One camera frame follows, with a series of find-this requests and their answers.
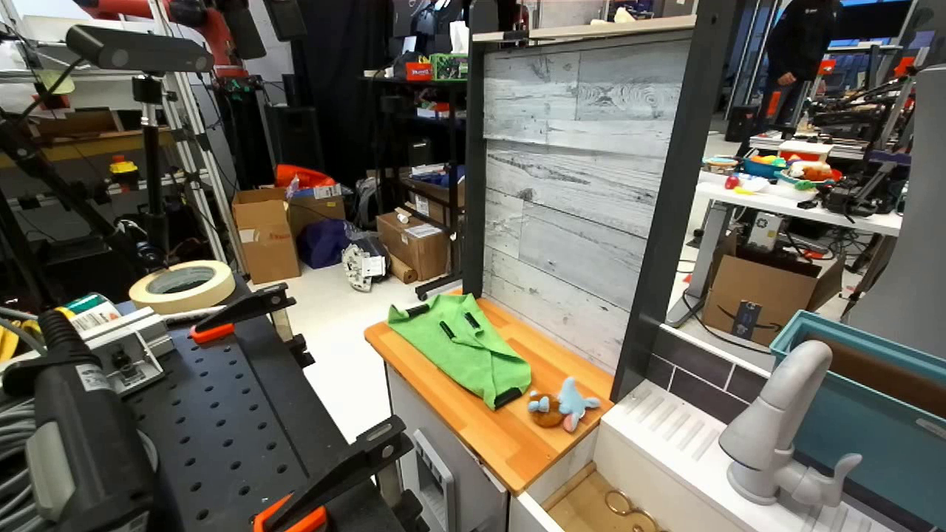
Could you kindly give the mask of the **blue plush toy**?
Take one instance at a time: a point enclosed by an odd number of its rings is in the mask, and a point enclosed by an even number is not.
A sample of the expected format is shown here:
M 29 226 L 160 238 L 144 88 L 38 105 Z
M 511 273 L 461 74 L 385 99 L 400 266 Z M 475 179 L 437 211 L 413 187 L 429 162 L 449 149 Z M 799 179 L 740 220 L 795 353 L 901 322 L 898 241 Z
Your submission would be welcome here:
M 588 411 L 598 411 L 598 396 L 583 396 L 574 380 L 564 380 L 558 393 L 529 393 L 526 414 L 540 428 L 576 431 Z

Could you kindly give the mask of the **green towel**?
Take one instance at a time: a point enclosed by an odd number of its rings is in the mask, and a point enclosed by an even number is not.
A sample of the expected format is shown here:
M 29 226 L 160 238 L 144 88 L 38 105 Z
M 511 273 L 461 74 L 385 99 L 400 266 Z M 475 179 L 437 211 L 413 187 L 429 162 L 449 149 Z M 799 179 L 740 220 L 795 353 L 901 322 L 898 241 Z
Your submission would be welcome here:
M 533 387 L 533 368 L 499 337 L 472 297 L 391 307 L 387 325 L 490 411 Z

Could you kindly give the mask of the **white toy sink counter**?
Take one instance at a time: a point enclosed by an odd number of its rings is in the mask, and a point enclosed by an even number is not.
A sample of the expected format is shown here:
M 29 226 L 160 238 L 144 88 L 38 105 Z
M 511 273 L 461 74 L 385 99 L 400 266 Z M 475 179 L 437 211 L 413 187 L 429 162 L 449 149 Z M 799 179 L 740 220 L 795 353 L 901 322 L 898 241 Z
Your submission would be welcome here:
M 639 384 L 508 502 L 508 532 L 894 532 L 848 502 L 799 511 L 740 496 L 722 431 L 716 416 Z

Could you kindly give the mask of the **white table with toys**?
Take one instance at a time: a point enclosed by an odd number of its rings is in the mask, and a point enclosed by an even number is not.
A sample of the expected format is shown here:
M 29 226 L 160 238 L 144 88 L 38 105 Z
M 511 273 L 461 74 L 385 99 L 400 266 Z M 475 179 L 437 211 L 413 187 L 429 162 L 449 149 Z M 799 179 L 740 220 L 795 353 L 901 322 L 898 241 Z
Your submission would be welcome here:
M 669 325 L 682 325 L 690 322 L 712 283 L 716 263 L 722 258 L 722 238 L 734 220 L 734 211 L 762 211 L 762 214 L 778 214 L 783 220 L 805 220 L 805 221 L 820 221 L 832 229 L 846 229 L 858 235 L 879 235 L 880 242 L 894 242 L 901 230 L 901 215 L 898 214 L 868 214 L 868 215 L 843 215 L 832 214 L 824 207 L 814 207 L 817 192 L 799 192 L 792 184 L 768 184 L 762 179 L 749 179 L 749 189 L 735 192 L 725 187 L 725 179 L 716 171 L 704 171 L 698 179 L 698 199 L 707 201 L 704 214 L 704 241 L 698 247 L 691 281 L 687 289 L 669 306 L 665 322 Z

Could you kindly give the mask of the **black vertical post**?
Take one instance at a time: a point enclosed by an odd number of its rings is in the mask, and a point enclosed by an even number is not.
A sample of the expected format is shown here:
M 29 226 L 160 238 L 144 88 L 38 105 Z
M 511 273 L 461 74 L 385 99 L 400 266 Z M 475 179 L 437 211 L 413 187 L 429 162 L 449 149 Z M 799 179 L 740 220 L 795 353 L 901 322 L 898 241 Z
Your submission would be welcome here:
M 659 325 L 665 322 L 672 288 L 678 278 L 704 143 L 722 88 L 734 26 L 734 0 L 698 0 L 682 88 L 678 99 L 678 115 L 653 207 L 653 226 L 647 235 L 642 276 L 635 283 L 635 298 L 608 393 L 611 402 L 620 402 L 635 384 L 647 380 L 650 350 Z

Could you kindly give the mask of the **wooden countertop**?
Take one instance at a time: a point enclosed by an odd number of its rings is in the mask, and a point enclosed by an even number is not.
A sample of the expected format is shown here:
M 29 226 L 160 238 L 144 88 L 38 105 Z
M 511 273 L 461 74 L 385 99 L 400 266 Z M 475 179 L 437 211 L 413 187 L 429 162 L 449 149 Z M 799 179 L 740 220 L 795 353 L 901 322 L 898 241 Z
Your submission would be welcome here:
M 599 416 L 611 409 L 611 377 L 506 307 L 487 298 L 480 307 L 497 334 L 533 368 L 536 390 L 558 393 L 563 381 L 574 380 L 583 396 L 599 399 L 599 409 L 576 431 L 536 427 L 526 414 L 526 399 L 490 411 L 387 322 L 369 325 L 364 340 L 508 492 L 521 493 L 598 428 Z

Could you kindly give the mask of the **masking tape roll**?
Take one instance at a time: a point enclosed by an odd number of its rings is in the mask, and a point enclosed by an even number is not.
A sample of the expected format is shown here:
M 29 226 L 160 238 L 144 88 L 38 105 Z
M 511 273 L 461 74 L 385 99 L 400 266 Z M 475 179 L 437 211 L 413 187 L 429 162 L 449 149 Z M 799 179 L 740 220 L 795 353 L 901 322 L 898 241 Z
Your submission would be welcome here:
M 237 281 L 228 263 L 187 261 L 140 278 L 126 298 L 158 313 L 181 313 L 221 306 Z

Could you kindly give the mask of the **teal plastic bin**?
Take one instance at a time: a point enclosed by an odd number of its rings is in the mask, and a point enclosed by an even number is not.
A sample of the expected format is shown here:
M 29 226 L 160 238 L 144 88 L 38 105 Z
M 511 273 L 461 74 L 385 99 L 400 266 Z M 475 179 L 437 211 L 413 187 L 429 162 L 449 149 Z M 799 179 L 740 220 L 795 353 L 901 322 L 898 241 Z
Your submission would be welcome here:
M 860 453 L 855 486 L 942 530 L 946 360 L 809 312 L 799 312 L 768 353 L 783 360 L 805 340 L 827 343 L 834 360 L 795 449 L 824 468 Z

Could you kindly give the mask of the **grey toy faucet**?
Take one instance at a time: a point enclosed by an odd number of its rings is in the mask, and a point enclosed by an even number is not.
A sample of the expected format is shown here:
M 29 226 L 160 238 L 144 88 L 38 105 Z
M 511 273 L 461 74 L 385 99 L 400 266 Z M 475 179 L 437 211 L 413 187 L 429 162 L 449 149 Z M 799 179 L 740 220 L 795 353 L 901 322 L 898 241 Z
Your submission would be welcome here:
M 762 384 L 759 396 L 722 431 L 730 459 L 727 481 L 750 502 L 790 496 L 802 508 L 843 499 L 843 486 L 860 465 L 858 453 L 837 462 L 834 476 L 795 462 L 795 436 L 832 369 L 834 353 L 821 340 L 799 343 Z

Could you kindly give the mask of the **grey wood-pattern back panel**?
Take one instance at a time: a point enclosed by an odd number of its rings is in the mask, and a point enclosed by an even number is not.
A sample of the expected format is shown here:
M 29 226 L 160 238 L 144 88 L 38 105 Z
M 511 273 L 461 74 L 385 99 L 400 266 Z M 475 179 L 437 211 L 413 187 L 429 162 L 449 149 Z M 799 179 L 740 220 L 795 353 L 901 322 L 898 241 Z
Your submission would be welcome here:
M 687 35 L 486 57 L 486 297 L 591 365 L 623 343 Z

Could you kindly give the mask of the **tall cardboard box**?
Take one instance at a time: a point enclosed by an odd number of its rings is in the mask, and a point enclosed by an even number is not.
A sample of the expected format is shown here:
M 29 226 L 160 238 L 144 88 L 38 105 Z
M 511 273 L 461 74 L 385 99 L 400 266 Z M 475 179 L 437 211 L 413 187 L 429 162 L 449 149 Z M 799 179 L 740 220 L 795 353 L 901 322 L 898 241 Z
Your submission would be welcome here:
M 280 189 L 245 189 L 233 195 L 231 211 L 249 278 L 254 283 L 296 278 L 298 255 L 288 195 Z

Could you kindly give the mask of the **black orange clamp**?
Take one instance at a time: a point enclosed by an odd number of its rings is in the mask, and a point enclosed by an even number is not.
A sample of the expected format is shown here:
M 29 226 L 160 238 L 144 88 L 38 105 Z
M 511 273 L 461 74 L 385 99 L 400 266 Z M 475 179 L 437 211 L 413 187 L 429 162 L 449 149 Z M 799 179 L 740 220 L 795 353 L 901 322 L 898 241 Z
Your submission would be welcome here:
M 283 312 L 283 307 L 292 307 L 292 306 L 296 306 L 296 298 L 288 292 L 283 283 L 261 288 L 261 289 L 245 292 L 237 303 L 225 306 L 221 312 L 197 320 L 190 329 L 190 340 L 194 346 L 209 346 L 215 340 L 233 337 L 237 325 L 243 320 L 264 317 L 264 313 L 273 313 L 273 312 Z

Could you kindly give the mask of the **black perforated workbench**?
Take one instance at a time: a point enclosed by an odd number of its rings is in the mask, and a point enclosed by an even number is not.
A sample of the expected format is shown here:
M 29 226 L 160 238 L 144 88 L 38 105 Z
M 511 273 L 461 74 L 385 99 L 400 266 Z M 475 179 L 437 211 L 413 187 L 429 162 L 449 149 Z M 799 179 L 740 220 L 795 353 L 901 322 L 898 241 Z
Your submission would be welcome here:
M 252 517 L 342 462 L 347 439 L 264 320 L 209 346 L 172 331 L 165 377 L 126 409 L 158 447 L 150 532 L 249 532 Z

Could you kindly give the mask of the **cardboard box under table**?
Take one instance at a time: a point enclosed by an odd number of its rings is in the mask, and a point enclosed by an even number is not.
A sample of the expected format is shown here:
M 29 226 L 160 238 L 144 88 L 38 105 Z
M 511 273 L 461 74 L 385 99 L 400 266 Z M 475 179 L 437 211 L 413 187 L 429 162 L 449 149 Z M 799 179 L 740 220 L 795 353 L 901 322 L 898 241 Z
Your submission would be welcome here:
M 799 312 L 820 312 L 840 292 L 843 263 L 719 261 L 701 320 L 725 334 L 768 346 Z

